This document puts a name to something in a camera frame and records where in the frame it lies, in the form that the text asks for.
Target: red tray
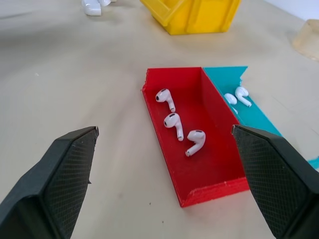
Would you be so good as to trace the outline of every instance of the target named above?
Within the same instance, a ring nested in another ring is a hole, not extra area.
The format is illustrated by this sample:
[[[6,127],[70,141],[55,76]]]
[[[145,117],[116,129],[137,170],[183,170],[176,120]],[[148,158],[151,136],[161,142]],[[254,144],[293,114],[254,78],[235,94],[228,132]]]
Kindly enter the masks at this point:
[[[170,111],[167,103],[156,102],[155,95],[164,88],[170,90],[181,118],[182,142],[175,127],[163,124]],[[201,67],[148,69],[142,92],[181,207],[249,189],[231,135],[239,122]],[[186,137],[194,129],[206,133],[206,142],[187,157],[185,151],[193,142]]]

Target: beige table surface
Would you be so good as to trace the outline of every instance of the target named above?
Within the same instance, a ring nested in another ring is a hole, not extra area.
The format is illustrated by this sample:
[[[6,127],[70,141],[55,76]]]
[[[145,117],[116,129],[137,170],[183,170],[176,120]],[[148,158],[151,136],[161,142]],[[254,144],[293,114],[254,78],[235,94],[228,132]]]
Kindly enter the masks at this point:
[[[243,0],[228,33],[169,36],[138,0],[87,17],[80,0],[0,7],[0,201],[52,141],[98,125],[73,239],[271,239],[250,192],[181,209],[140,92],[149,67],[248,65],[243,85],[306,158],[319,154],[319,64],[303,22]]]

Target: earbud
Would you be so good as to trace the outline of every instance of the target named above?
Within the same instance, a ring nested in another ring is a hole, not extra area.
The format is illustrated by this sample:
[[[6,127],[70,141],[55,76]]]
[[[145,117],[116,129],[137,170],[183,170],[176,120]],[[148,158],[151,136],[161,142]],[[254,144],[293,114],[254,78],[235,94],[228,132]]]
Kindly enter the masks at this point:
[[[185,152],[186,156],[190,157],[204,146],[206,134],[204,133],[204,131],[201,130],[192,130],[191,132],[189,132],[187,138],[190,141],[194,141],[195,143],[195,145],[193,145]]]
[[[237,89],[235,91],[235,96],[245,106],[251,107],[251,102],[244,98],[244,97],[248,96],[248,91],[244,87],[242,87],[242,86],[237,87]]]
[[[173,114],[168,115],[164,119],[164,125],[166,128],[172,128],[175,126],[176,130],[177,130],[178,141],[184,140],[183,128],[181,126],[180,117],[177,113],[173,113]]]
[[[229,104],[231,104],[231,105],[237,104],[237,99],[236,99],[236,97],[234,97],[232,94],[226,93],[226,94],[224,95],[224,97],[225,97],[225,99],[228,101]],[[238,111],[237,111],[234,107],[232,107],[232,108],[233,108],[233,110],[236,112],[236,114],[238,114]]]
[[[170,91],[168,89],[162,89],[160,92],[156,94],[157,102],[168,102],[168,106],[171,112],[175,112],[175,105],[173,98],[171,97]]]

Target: yellow plastic bin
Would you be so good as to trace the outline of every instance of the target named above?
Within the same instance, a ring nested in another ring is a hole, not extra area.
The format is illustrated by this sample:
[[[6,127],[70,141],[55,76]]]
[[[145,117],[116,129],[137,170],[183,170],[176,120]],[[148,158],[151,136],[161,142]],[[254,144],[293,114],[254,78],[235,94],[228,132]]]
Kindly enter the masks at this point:
[[[171,35],[225,32],[240,0],[140,0]]]

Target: white earbud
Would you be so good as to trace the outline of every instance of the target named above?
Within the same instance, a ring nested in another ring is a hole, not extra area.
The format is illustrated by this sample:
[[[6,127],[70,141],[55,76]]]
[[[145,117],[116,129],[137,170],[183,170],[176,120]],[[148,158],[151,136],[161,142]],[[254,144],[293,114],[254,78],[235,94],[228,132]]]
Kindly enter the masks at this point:
[[[171,97],[170,91],[168,89],[162,89],[160,92],[156,94],[157,102],[168,102],[168,106],[171,112],[175,112],[175,105],[173,98]]]
[[[194,141],[195,143],[195,145],[193,145],[185,152],[186,156],[190,157],[204,146],[206,134],[204,133],[204,131],[201,130],[192,130],[191,132],[189,132],[187,138],[190,141]]]
[[[177,130],[177,138],[179,141],[183,141],[184,140],[184,134],[183,134],[183,128],[181,126],[181,122],[180,122],[180,117],[177,113],[173,113],[168,115],[165,119],[164,119],[164,125],[166,128],[172,128],[172,127],[176,127]]]
[[[242,86],[237,87],[237,89],[235,91],[235,96],[245,106],[251,107],[251,102],[244,98],[244,97],[248,96],[248,91],[244,87],[242,87]]]
[[[237,104],[237,99],[236,99],[236,97],[234,97],[232,94],[226,93],[226,94],[224,95],[224,97],[225,97],[225,99],[228,101],[229,104],[231,104],[231,105]],[[238,114],[238,111],[237,111],[234,107],[232,107],[232,108],[233,108],[233,110],[236,112],[236,114]]]

